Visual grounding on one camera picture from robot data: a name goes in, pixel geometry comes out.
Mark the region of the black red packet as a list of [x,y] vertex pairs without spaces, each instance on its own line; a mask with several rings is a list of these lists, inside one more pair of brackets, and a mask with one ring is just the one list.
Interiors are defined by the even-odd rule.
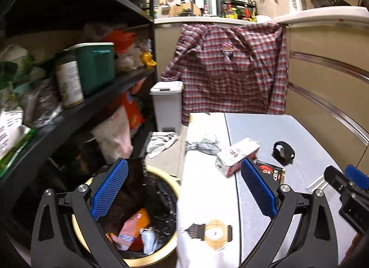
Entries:
[[256,160],[256,166],[257,168],[259,168],[259,170],[264,173],[264,174],[268,174],[271,175],[271,178],[279,183],[279,184],[283,184],[284,180],[285,180],[285,169],[275,166],[273,164],[269,164],[260,160]]

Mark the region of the black tape roll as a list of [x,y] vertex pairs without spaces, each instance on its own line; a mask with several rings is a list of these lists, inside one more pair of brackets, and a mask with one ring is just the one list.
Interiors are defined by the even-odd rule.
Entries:
[[295,151],[284,141],[274,143],[272,156],[282,166],[287,166],[293,163],[295,159]]

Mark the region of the orange snack wrapper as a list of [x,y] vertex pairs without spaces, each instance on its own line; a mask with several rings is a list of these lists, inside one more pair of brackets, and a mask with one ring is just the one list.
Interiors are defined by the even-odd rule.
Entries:
[[140,229],[147,228],[150,223],[147,210],[142,208],[124,223],[118,235],[108,233],[106,237],[117,250],[138,252],[143,249]]

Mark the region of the blue face mask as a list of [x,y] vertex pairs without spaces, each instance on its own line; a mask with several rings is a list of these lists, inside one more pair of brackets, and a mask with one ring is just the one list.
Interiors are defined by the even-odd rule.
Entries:
[[160,237],[154,228],[150,227],[140,229],[140,236],[143,243],[143,253],[145,255],[148,256],[154,254],[162,247]]

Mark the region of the pink white carton box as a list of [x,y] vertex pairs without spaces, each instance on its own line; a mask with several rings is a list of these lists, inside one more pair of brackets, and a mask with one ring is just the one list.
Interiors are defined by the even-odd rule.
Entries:
[[245,138],[217,153],[215,165],[225,177],[231,177],[240,170],[241,161],[247,157],[254,159],[259,151],[259,144]]

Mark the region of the beige kitchen cabinet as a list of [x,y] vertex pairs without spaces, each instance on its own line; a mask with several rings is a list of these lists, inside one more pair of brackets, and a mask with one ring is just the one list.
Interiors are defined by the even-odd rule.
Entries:
[[[171,62],[184,24],[222,27],[252,22],[230,18],[160,18],[156,50]],[[286,30],[288,87],[284,114],[293,116],[339,167],[368,172],[368,10],[306,10],[258,24]]]

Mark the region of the white patterned cloth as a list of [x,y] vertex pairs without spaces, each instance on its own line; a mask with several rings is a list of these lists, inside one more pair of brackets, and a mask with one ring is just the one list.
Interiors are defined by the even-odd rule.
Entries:
[[186,151],[177,201],[177,267],[238,267],[240,222],[236,179],[216,156]]

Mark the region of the pink white bag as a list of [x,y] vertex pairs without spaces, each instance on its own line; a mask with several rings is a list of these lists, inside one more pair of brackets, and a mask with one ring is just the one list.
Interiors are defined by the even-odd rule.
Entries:
[[91,134],[108,164],[114,163],[119,157],[130,158],[133,146],[124,106],[120,106],[109,119],[92,129]]

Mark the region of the grey rag on floor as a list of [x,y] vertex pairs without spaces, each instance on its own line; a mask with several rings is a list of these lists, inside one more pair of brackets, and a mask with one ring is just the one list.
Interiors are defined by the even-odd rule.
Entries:
[[169,149],[178,140],[176,132],[153,132],[147,144],[146,153],[150,159]]

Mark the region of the dark lidded spice jar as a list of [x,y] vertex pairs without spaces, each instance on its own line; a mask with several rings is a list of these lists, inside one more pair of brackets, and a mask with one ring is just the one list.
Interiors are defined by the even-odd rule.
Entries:
[[70,50],[63,50],[57,55],[56,76],[60,90],[62,106],[71,108],[84,101],[83,90],[79,78],[77,60]]

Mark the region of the white lidded bin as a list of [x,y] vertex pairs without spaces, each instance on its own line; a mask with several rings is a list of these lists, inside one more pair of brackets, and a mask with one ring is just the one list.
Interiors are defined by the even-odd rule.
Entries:
[[158,131],[181,133],[182,91],[181,81],[157,82],[150,89]]

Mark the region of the green plastic storage box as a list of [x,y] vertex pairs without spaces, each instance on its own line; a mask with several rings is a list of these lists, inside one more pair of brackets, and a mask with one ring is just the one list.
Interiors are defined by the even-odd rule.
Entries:
[[70,46],[77,60],[79,78],[84,94],[90,94],[115,78],[114,44],[91,42]]

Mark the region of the condiment rack with bottles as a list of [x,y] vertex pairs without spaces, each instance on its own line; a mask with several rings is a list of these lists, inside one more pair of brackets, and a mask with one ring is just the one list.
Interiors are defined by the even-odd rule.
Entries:
[[221,16],[256,22],[257,7],[254,0],[221,0]]

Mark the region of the yellow toy figure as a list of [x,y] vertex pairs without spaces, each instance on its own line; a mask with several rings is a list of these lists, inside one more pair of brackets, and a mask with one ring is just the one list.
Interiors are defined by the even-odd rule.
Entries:
[[153,55],[148,51],[142,52],[140,59],[146,67],[154,67],[157,65],[157,63],[153,60]]

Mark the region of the wooden cutting board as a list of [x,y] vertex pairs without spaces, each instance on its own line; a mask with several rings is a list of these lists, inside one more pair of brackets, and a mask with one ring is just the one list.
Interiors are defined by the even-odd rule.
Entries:
[[174,0],[170,3],[170,17],[200,17],[200,8],[193,0]]

